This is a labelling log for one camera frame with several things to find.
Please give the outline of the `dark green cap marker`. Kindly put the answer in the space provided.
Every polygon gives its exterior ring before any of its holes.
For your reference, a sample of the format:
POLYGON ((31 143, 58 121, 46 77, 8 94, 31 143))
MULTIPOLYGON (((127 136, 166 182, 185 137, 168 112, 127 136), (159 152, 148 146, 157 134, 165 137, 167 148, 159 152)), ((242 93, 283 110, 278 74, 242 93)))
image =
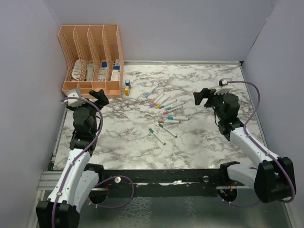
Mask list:
POLYGON ((165 127, 162 123, 158 123, 158 125, 165 130, 166 132, 168 132, 171 136, 173 136, 174 138, 177 138, 177 134, 173 133, 172 131, 170 131, 167 127, 165 127))

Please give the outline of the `green cap marker pen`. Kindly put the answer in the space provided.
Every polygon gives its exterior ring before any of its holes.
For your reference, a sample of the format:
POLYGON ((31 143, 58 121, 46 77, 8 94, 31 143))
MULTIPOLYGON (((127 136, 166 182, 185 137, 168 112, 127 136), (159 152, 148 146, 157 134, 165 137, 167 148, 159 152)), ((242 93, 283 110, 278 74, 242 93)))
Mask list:
POLYGON ((152 129, 150 128, 149 131, 157 138, 158 141, 160 141, 163 145, 166 144, 166 142, 152 129))

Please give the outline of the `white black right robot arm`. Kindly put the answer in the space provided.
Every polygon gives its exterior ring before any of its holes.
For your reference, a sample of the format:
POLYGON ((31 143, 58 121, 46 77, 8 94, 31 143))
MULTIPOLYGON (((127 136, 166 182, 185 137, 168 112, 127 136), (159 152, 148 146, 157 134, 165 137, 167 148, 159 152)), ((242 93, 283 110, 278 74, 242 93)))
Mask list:
POLYGON ((220 165, 218 180, 228 186, 238 181, 255 191, 262 203, 294 199, 296 194, 294 166, 288 157, 279 157, 257 141, 238 117, 238 96, 230 92, 219 94, 215 89, 203 88, 194 94, 195 105, 206 99, 205 108, 211 108, 219 119, 218 129, 235 144, 255 165, 247 168, 237 161, 220 165))

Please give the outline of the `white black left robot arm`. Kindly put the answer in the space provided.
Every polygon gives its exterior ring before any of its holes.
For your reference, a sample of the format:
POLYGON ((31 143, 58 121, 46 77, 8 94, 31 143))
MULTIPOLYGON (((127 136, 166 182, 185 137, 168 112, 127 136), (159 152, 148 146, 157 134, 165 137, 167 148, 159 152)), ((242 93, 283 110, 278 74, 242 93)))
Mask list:
POLYGON ((36 215, 41 228, 76 228, 80 211, 93 187, 101 187, 105 176, 89 164, 103 127, 101 109, 109 104, 104 90, 91 90, 92 102, 72 89, 61 100, 73 111, 74 131, 66 165, 46 200, 38 202, 36 215))

